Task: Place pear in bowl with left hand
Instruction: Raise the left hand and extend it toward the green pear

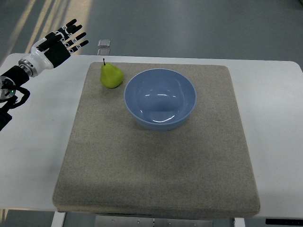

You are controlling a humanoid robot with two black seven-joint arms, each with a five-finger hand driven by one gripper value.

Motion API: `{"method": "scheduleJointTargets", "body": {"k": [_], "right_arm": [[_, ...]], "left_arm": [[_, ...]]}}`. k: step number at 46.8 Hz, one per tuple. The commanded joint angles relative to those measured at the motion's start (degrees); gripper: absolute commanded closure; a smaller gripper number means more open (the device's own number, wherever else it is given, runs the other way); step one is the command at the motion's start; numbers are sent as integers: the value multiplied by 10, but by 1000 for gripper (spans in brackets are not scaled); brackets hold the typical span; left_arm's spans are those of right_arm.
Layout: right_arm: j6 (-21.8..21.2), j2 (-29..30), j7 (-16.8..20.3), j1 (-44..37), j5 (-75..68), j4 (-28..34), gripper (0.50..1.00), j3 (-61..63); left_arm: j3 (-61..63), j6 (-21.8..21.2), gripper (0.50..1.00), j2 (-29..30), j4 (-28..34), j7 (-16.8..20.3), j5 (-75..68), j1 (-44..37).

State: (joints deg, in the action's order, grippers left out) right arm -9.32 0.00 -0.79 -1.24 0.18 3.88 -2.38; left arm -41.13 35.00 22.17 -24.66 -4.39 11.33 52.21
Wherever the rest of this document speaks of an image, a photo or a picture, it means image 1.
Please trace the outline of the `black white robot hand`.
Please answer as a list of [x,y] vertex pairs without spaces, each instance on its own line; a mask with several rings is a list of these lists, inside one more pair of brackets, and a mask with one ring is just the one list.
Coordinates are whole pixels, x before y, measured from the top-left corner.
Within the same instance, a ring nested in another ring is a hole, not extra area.
[[76,22],[73,19],[34,43],[30,53],[18,62],[18,66],[28,76],[36,77],[42,71],[54,69],[65,62],[89,43],[88,40],[83,40],[86,33],[81,32],[82,25],[76,25]]

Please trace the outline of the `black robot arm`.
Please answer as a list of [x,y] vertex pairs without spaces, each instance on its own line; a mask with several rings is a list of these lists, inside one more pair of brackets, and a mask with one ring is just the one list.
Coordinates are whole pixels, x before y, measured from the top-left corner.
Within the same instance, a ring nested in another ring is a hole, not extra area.
[[13,66],[0,76],[0,130],[12,120],[8,113],[23,105],[29,98],[30,92],[22,85],[29,81],[30,70],[25,66]]

